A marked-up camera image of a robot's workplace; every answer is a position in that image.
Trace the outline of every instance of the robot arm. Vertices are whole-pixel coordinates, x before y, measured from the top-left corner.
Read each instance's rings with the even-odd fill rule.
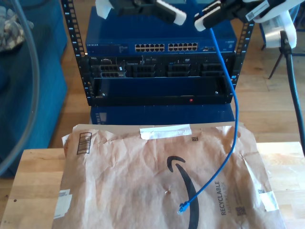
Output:
[[[295,7],[304,0],[216,0],[195,15],[194,24],[198,31],[209,29],[224,20],[239,18],[247,23],[268,21]],[[106,19],[111,8],[118,16],[154,15],[160,20],[182,25],[185,12],[163,0],[96,0],[96,9],[100,17]]]
[[[154,15],[160,20],[182,25],[186,20],[185,12],[162,0],[96,0],[97,14],[106,19],[111,8],[118,16],[122,15]]]
[[[198,31],[209,29],[224,20],[239,18],[247,23],[263,23],[302,3],[304,0],[217,0],[195,15]]]

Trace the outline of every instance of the gray cable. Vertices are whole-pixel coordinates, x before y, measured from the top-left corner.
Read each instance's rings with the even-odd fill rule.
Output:
[[[28,119],[28,123],[23,131],[23,134],[19,140],[19,142],[15,145],[12,149],[10,154],[4,159],[4,161],[0,164],[0,176],[8,169],[8,167],[14,162],[18,154],[23,150],[25,143],[29,139],[29,135],[32,132],[36,115],[37,115],[37,108],[39,102],[39,81],[40,81],[40,71],[39,71],[39,63],[38,63],[38,56],[37,51],[33,39],[33,35],[28,25],[28,21],[24,15],[24,12],[21,8],[21,5],[18,0],[11,0],[11,3],[15,9],[15,12],[18,16],[21,26],[24,30],[24,35],[28,44],[28,48],[30,51],[30,59],[32,65],[32,74],[33,74],[33,91],[32,91],[32,102],[30,108],[30,115]]]
[[[9,2],[9,0],[2,0],[2,1],[8,7],[13,7],[13,5]],[[43,0],[42,2],[39,2],[37,4],[25,5],[25,6],[21,6],[21,7],[23,10],[34,10],[34,9],[40,8],[40,7],[44,6],[45,4],[49,3],[49,1],[51,1],[51,0]]]

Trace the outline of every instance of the amazon padded mailer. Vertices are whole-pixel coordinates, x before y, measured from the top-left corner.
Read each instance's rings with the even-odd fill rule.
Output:
[[[231,126],[143,140],[140,133],[73,131],[65,141],[61,190],[71,203],[54,229],[282,229],[281,213],[251,132],[239,128],[218,177],[187,201],[230,151]]]

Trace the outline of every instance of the wooden table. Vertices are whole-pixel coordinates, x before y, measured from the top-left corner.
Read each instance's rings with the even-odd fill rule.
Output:
[[[257,145],[287,228],[305,228],[305,158],[300,144]],[[24,151],[0,229],[52,227],[64,164],[63,149]]]

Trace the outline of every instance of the amazon smile logo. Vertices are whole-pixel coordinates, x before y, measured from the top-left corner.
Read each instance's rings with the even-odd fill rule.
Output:
[[[167,158],[167,167],[171,172],[173,172],[172,161],[174,161],[174,160],[185,163],[185,160],[179,156],[169,156]],[[186,173],[186,171],[182,168],[181,165],[176,164],[176,167],[178,168],[178,170],[183,178],[188,197],[189,197],[189,199],[191,199],[196,194],[196,189],[194,187],[194,184],[192,183],[191,178]],[[196,199],[194,199],[194,201],[192,201],[190,203],[190,222],[189,222],[188,229],[197,229],[198,222],[199,222],[199,203],[198,203],[198,198],[196,198]]]

